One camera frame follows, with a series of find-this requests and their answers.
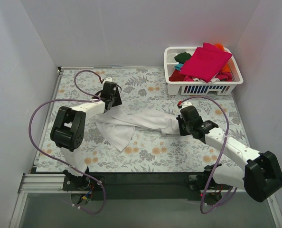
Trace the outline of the white t shirt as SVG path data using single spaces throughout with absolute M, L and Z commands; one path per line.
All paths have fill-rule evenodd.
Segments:
M 130 143 L 136 130 L 158 131 L 162 135 L 179 135 L 179 124 L 174 115 L 157 110 L 145 110 L 127 115 L 120 107 L 95 117 L 101 135 L 118 151 Z

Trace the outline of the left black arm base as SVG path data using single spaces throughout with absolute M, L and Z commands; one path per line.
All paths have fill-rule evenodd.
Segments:
M 63 174 L 65 175 L 62 187 L 64 191 L 86 191 L 91 188 L 93 188 L 94 191 L 102 190 L 101 185 L 98 184 L 97 181 L 85 175 L 75 176 L 67 170 L 64 170 Z

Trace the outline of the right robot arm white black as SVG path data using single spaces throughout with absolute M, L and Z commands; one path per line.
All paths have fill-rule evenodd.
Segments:
M 214 189 L 220 184 L 232 186 L 245 190 L 257 202 L 263 202 L 282 188 L 282 171 L 274 153 L 254 150 L 226 136 L 216 123 L 203 121 L 190 102 L 180 104 L 179 109 L 180 135 L 191 135 L 215 148 L 240 168 L 231 170 L 223 164 L 218 164 L 215 170 L 206 167 L 209 174 L 204 176 L 204 184 L 208 188 Z

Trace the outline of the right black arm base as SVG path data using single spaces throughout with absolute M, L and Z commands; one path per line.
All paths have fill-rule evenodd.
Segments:
M 189 190 L 197 190 L 200 192 L 200 198 L 203 195 L 203 190 L 207 183 L 208 176 L 205 174 L 194 174 L 189 175 L 185 178 L 184 183 Z M 222 184 L 216 184 L 214 180 L 211 180 L 206 192 L 204 204 L 208 206 L 213 206 L 219 200 L 222 199 Z

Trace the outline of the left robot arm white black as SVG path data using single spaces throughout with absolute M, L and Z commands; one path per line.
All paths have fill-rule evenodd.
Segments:
M 50 133 L 51 140 L 60 148 L 69 164 L 68 173 L 75 176 L 74 185 L 80 190 L 90 185 L 90 178 L 83 174 L 87 165 L 80 149 L 84 140 L 85 122 L 122 104 L 118 85 L 112 81 L 103 83 L 99 97 L 100 101 L 60 107 Z

